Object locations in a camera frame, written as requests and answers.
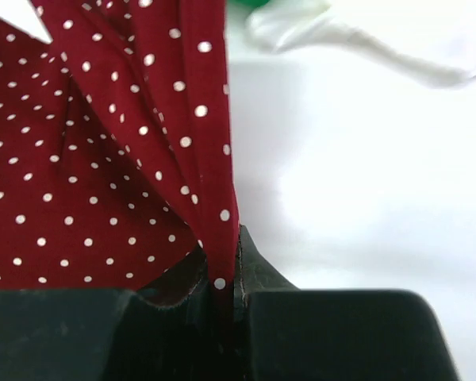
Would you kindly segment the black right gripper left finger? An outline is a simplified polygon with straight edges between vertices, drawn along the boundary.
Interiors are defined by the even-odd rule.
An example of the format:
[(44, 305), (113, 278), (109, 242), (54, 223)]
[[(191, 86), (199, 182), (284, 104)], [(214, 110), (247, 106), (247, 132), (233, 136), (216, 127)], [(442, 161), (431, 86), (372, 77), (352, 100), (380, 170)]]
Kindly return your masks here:
[(0, 380), (235, 380), (193, 250), (138, 291), (0, 291)]

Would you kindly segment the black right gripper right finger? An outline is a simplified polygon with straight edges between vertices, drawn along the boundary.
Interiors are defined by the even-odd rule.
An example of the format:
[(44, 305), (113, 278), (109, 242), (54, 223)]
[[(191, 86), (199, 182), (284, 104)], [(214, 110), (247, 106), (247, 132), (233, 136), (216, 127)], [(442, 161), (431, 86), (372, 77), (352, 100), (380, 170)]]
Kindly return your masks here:
[(235, 321), (246, 380), (456, 380), (430, 305), (405, 290), (302, 290), (258, 251), (236, 251)]

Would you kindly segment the red polka dot skirt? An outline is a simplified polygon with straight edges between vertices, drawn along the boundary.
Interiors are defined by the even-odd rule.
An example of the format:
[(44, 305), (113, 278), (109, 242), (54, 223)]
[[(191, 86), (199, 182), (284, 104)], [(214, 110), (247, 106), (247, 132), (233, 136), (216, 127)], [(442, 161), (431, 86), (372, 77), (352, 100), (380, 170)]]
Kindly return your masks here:
[(229, 312), (239, 214), (222, 1), (0, 18), (0, 290), (138, 290), (202, 248)]

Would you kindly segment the white skirt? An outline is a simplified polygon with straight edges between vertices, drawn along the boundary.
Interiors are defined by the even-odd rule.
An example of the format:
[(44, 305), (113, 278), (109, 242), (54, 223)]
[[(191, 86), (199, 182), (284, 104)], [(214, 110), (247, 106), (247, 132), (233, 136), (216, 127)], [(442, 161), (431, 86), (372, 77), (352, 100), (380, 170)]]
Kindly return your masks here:
[(476, 1), (269, 1), (246, 30), (269, 52), (339, 44), (433, 86), (476, 79)]

